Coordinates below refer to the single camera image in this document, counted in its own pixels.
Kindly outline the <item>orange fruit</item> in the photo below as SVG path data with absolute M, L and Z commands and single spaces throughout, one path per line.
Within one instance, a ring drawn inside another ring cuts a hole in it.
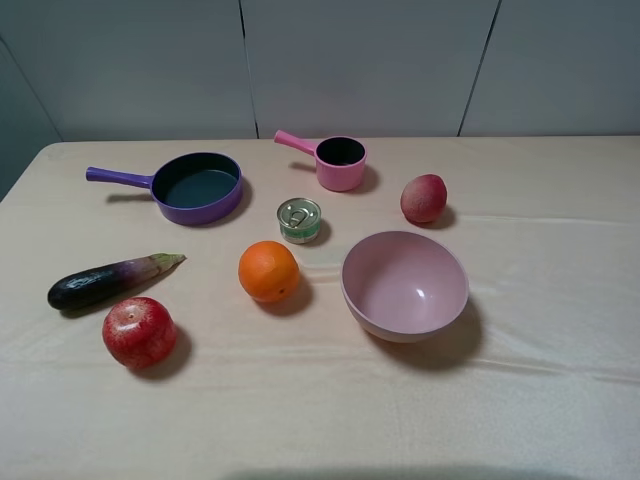
M 260 241 L 245 250 L 238 264 L 245 292 L 260 303 L 275 303 L 296 290 L 300 270 L 291 251 L 275 241 Z

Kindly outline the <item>small tin can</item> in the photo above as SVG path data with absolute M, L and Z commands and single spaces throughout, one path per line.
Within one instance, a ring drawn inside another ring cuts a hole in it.
M 276 217 L 282 237 L 290 243 L 311 242 L 320 232 L 321 208 L 311 199 L 298 197 L 284 201 Z

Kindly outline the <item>pink saucepan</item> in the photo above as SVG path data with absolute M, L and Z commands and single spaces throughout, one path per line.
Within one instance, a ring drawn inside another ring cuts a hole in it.
M 333 136 L 313 144 L 278 130 L 274 142 L 313 156 L 316 178 L 327 190 L 350 191 L 357 188 L 363 180 L 367 151 L 365 146 L 354 138 Z

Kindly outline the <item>pink bowl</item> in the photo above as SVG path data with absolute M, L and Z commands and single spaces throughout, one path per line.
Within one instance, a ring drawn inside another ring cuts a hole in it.
M 469 280 L 445 246 L 407 231 L 356 243 L 341 266 L 342 293 L 360 327 L 394 343 L 417 343 L 452 324 L 469 298 Z

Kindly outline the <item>red peach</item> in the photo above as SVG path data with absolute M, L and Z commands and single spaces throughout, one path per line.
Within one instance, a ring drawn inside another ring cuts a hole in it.
M 440 176 L 421 175 L 405 186 L 400 199 L 401 211 L 411 222 L 430 223 L 443 213 L 447 196 L 446 185 Z

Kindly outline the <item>purple frying pan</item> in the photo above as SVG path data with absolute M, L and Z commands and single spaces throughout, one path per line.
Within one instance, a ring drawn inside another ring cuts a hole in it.
M 243 196 L 240 166 L 220 153 L 185 154 L 150 176 L 89 167 L 85 178 L 147 189 L 162 215 L 183 226 L 220 220 L 239 205 Z

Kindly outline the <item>red apple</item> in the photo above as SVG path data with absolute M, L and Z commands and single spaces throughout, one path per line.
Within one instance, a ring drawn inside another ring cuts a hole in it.
M 173 351 L 177 338 L 169 311 L 149 297 L 133 297 L 116 304 L 102 326 L 108 352 L 130 370 L 163 361 Z

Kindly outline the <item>dark purple eggplant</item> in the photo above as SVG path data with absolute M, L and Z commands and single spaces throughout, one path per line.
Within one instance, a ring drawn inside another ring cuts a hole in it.
M 71 274 L 48 291 L 48 304 L 59 311 L 83 309 L 160 278 L 184 262 L 184 254 L 156 253 Z

